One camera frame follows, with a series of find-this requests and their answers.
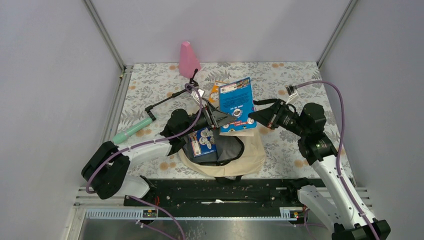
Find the sticker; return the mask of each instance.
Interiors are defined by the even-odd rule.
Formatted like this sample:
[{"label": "sticker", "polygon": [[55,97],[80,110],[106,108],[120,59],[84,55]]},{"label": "sticker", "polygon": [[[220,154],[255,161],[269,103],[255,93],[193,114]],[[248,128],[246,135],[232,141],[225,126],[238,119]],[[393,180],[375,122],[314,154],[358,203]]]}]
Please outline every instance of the sticker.
[{"label": "sticker", "polygon": [[191,146],[193,147],[193,153],[195,156],[200,155],[200,146],[198,141],[192,141]]},{"label": "sticker", "polygon": [[[202,89],[197,89],[197,91],[199,92],[199,94],[200,94],[200,97],[203,97],[203,94],[205,93],[205,91],[203,91]],[[199,96],[198,96],[198,94],[196,93],[196,91],[191,91],[191,96],[194,98],[194,100],[196,100],[196,102],[198,102],[199,103]]]},{"label": "sticker", "polygon": [[228,92],[231,92],[231,91],[236,90],[237,89],[237,84],[234,83],[234,84],[230,84],[230,85],[227,85],[227,86],[222,86],[220,89],[221,89],[221,93],[222,94],[228,93]]},{"label": "sticker", "polygon": [[199,139],[199,143],[201,144],[201,145],[205,145],[206,143],[208,143],[209,141],[208,141],[208,139],[206,138],[206,137],[201,137],[200,139]]},{"label": "sticker", "polygon": [[201,132],[200,132],[200,136],[202,137],[202,138],[207,138],[207,137],[209,137],[209,131],[208,131],[208,129],[203,129]]},{"label": "sticker", "polygon": [[212,100],[214,100],[214,101],[218,101],[218,99],[219,99],[219,95],[218,95],[218,93],[217,92],[213,92],[211,95],[210,95],[210,98],[212,99]]},{"label": "sticker", "polygon": [[242,110],[241,109],[235,109],[232,114],[234,115],[234,117],[240,117],[242,115]]}]

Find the blue book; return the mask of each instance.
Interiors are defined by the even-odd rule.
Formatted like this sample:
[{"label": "blue book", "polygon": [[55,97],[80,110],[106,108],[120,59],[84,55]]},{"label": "blue book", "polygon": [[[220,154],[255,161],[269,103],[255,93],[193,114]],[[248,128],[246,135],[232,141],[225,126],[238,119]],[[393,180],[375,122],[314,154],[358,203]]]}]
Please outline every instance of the blue book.
[{"label": "blue book", "polygon": [[222,126],[221,133],[256,127],[256,121],[248,117],[255,111],[250,77],[219,87],[219,110],[237,117],[236,121]]},{"label": "blue book", "polygon": [[192,132],[188,135],[188,137],[190,138],[194,157],[199,157],[217,151],[217,146],[215,145],[214,140],[214,132],[209,129],[209,127]]}]

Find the green brush handle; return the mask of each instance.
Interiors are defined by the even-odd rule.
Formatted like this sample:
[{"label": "green brush handle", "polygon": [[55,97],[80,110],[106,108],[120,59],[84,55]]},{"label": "green brush handle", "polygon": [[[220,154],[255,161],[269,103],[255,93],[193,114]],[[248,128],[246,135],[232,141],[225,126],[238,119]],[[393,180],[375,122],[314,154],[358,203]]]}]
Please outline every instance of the green brush handle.
[{"label": "green brush handle", "polygon": [[145,118],[141,122],[137,123],[136,125],[128,128],[127,130],[116,134],[112,138],[112,142],[114,144],[121,144],[121,143],[125,142],[129,137],[134,135],[136,132],[140,131],[141,129],[143,129],[147,125],[151,124],[152,122],[153,122],[153,120],[150,117]]}]

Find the white wall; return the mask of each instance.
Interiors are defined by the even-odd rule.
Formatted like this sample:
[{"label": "white wall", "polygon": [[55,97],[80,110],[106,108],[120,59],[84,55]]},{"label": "white wall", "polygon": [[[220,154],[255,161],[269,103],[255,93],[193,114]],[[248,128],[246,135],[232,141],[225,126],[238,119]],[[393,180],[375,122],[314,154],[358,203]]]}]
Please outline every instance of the white wall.
[{"label": "white wall", "polygon": [[92,0],[126,64],[317,61],[349,0]]},{"label": "white wall", "polygon": [[119,70],[81,0],[2,0],[0,23],[0,239],[57,240]]},{"label": "white wall", "polygon": [[424,235],[423,9],[422,0],[360,1],[321,69],[344,98],[354,175],[393,240]]}]

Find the white label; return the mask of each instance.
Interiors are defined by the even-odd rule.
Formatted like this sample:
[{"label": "white label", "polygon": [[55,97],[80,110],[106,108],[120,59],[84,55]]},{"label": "white label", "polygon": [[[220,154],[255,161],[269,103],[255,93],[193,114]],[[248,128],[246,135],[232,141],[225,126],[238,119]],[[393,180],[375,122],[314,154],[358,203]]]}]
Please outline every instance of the white label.
[{"label": "white label", "polygon": [[[203,94],[205,93],[205,91],[203,91],[200,88],[197,89],[197,90],[198,90],[198,92],[200,94],[200,97],[203,97]],[[196,91],[192,91],[191,92],[191,96],[194,98],[194,100],[196,100],[197,103],[199,103],[199,97],[198,97],[198,94],[196,93]]]},{"label": "white label", "polygon": [[198,141],[192,141],[191,146],[193,147],[193,153],[195,156],[200,155],[200,146]]},{"label": "white label", "polygon": [[234,84],[230,84],[230,85],[227,85],[227,86],[222,86],[220,89],[221,89],[221,93],[222,94],[223,93],[228,93],[228,92],[231,92],[231,91],[236,90],[237,89],[237,84],[234,83]]}]

